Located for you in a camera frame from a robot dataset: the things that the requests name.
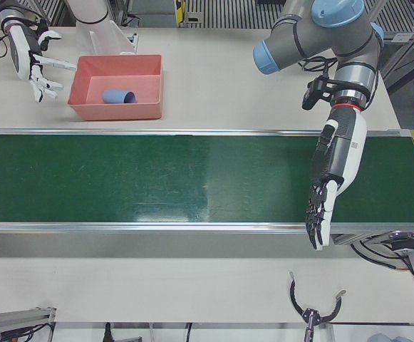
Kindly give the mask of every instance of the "black bracket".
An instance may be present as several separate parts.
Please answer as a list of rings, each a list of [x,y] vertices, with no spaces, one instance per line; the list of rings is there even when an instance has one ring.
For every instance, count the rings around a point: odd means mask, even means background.
[[[342,90],[357,90],[365,95],[367,101],[371,96],[367,87],[353,82],[331,80],[327,73],[316,77],[308,83],[307,88],[301,104],[304,110],[312,109],[319,100],[331,103],[334,93]]]

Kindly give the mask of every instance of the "white table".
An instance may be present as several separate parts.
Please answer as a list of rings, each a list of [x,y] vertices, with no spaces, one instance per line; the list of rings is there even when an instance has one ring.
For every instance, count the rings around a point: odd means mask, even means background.
[[[76,59],[72,29],[47,56]],[[0,128],[319,130],[328,104],[301,109],[315,74],[263,76],[252,48],[266,31],[141,29],[139,53],[161,53],[163,118],[82,122],[58,100],[33,103],[10,60],[0,60]],[[365,112],[371,130],[399,128],[380,84]],[[55,306],[58,321],[300,322],[289,296],[324,314],[346,289],[337,321],[414,322],[414,278],[359,259],[348,247],[315,252],[305,236],[132,234],[0,235],[0,311]]]
[[[59,32],[63,39],[50,42],[46,55],[76,62],[75,31]],[[268,31],[147,28],[138,33],[138,53],[162,55],[161,120],[83,122],[66,105],[73,73],[49,67],[44,75],[66,88],[57,100],[35,103],[7,56],[0,59],[0,128],[320,130],[326,122],[328,103],[301,109],[306,84],[317,73],[298,66],[270,76],[257,70],[252,49]],[[370,130],[399,128],[382,82],[364,115]]]

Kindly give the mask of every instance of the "plastic bin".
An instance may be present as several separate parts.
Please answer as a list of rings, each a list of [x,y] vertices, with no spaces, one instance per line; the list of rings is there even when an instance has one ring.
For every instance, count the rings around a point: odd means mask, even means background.
[[[137,103],[104,103],[107,89],[132,91]],[[84,120],[160,119],[161,55],[81,56],[68,104]]]

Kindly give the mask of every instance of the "blue cylindrical object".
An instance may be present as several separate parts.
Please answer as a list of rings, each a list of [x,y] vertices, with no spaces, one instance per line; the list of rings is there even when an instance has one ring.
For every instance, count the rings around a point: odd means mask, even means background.
[[[311,17],[319,26],[332,29],[352,23],[363,11],[363,0],[315,0]]]
[[[132,91],[121,89],[107,89],[102,94],[105,103],[137,103]]]
[[[265,41],[261,41],[254,47],[252,55],[254,62],[256,63],[256,67],[261,73],[269,75],[279,71],[278,65],[273,59],[269,49],[266,47]]]

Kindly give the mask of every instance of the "finger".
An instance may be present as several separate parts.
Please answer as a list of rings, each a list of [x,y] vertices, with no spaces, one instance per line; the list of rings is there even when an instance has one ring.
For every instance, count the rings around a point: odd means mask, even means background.
[[[33,88],[34,100],[36,102],[41,102],[43,98],[43,91],[38,88],[37,83],[33,80],[30,80],[29,84],[31,84],[31,87]]]
[[[52,91],[50,89],[43,89],[43,94],[50,96],[54,100],[58,98],[57,92],[56,91]]]
[[[77,66],[75,64],[62,61],[59,59],[47,58],[40,55],[33,55],[33,57],[43,66],[54,66],[55,68],[62,68],[71,71],[76,71]]]
[[[49,81],[45,77],[43,77],[41,67],[37,65],[34,65],[31,68],[31,80],[36,81],[37,84],[47,89],[63,90],[64,88],[62,84],[58,82]]]
[[[38,44],[41,45],[43,41],[48,40],[50,41],[51,39],[61,39],[63,38],[58,32],[55,31],[45,31],[41,34],[41,36],[38,38]]]

